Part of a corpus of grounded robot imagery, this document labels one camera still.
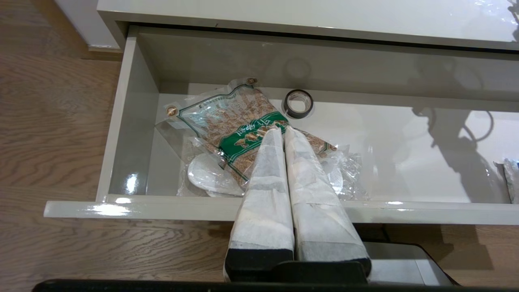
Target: white drawer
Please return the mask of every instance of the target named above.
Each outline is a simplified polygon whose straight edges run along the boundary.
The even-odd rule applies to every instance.
[[[177,196],[184,164],[162,106],[255,76],[272,103],[315,100],[291,124],[363,157],[353,222],[519,224],[500,163],[519,157],[517,55],[132,26],[95,202],[46,217],[233,221],[240,198]]]

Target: black electrical tape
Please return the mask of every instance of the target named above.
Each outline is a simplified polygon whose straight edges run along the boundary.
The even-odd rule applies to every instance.
[[[305,110],[302,111],[302,112],[293,110],[290,107],[290,105],[289,105],[289,100],[291,100],[290,99],[290,95],[292,95],[293,93],[296,93],[296,92],[300,92],[303,96],[306,96],[308,98],[308,100],[304,101],[304,103],[305,103]],[[302,89],[291,90],[289,93],[286,94],[285,99],[283,100],[283,109],[285,110],[286,114],[289,117],[292,117],[292,118],[304,118],[313,109],[313,99],[312,99],[312,96],[308,92],[306,92],[306,91],[304,91]]]

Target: white wall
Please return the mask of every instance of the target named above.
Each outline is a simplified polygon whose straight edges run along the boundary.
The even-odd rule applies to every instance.
[[[56,0],[56,3],[89,46],[119,48],[97,13],[98,0]]]

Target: white cloth bundle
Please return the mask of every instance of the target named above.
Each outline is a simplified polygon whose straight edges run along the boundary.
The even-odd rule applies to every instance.
[[[296,232],[296,259],[346,261],[369,256],[305,136],[287,127],[285,155]]]
[[[279,128],[269,130],[263,137],[229,248],[294,250],[283,138]]]

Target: white round object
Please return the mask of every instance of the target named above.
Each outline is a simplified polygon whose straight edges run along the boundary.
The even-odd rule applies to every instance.
[[[206,153],[197,155],[187,168],[189,181],[203,190],[243,196],[243,191],[232,175],[221,169],[217,159]]]

